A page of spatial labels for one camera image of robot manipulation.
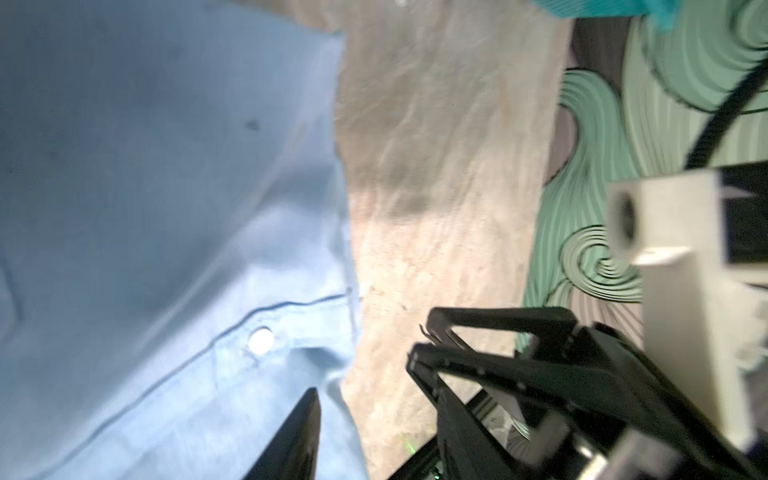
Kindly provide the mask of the light blue long sleeve shirt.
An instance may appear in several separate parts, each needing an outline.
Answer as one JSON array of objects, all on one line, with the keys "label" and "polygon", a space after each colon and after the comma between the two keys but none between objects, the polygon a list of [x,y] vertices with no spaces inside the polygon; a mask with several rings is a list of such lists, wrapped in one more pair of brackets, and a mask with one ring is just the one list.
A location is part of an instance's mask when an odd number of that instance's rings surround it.
[{"label": "light blue long sleeve shirt", "polygon": [[364,479],[340,33],[232,1],[1,5],[1,475],[240,479],[304,392]]}]

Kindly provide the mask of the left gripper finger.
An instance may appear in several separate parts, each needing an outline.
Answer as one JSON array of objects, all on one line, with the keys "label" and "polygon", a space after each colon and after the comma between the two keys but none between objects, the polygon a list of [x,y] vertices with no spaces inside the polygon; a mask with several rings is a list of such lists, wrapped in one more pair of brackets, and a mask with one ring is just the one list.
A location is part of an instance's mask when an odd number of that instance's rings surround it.
[{"label": "left gripper finger", "polygon": [[312,480],[321,432],[321,405],[316,388],[305,391],[245,480]]}]

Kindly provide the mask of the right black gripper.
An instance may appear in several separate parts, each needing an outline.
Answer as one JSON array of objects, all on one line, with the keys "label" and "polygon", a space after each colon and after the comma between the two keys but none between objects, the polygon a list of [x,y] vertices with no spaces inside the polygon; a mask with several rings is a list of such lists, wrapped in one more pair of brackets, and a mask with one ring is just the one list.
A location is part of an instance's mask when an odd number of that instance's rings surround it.
[{"label": "right black gripper", "polygon": [[[445,479],[764,479],[767,434],[726,446],[619,331],[563,307],[434,307],[407,371],[437,410]],[[469,351],[455,326],[531,334],[521,357]],[[477,382],[529,427],[503,446],[447,379]]]}]

